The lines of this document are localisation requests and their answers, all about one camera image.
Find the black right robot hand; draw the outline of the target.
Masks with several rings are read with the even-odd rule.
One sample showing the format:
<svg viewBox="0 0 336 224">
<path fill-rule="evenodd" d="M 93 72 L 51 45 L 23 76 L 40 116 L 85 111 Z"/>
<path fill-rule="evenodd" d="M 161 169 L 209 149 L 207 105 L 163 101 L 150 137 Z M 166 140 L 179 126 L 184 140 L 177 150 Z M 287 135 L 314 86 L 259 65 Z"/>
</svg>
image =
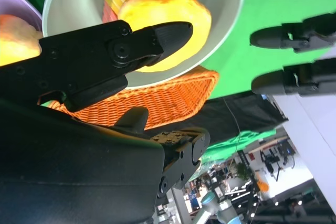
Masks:
<svg viewBox="0 0 336 224">
<path fill-rule="evenodd" d="M 39 56 L 1 67 L 1 223 L 146 223 L 209 146 L 204 129 L 144 134 L 134 107 L 114 126 L 77 112 L 128 85 L 191 38 L 188 22 L 133 31 L 117 20 L 45 37 Z"/>
</svg>

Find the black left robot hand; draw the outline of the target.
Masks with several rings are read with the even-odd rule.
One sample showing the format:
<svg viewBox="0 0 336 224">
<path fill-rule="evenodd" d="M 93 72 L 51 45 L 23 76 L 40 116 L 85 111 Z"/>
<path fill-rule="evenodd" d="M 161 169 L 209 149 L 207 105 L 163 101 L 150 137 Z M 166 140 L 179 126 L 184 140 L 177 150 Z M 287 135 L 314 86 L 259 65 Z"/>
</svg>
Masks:
<svg viewBox="0 0 336 224">
<path fill-rule="evenodd" d="M 266 49 L 292 49 L 297 54 L 332 47 L 335 45 L 335 14 L 257 30 L 251 34 L 250 44 Z M 335 58 L 284 66 L 281 70 L 256 77 L 251 90 L 255 94 L 270 95 L 332 94 L 335 92 Z"/>
</svg>

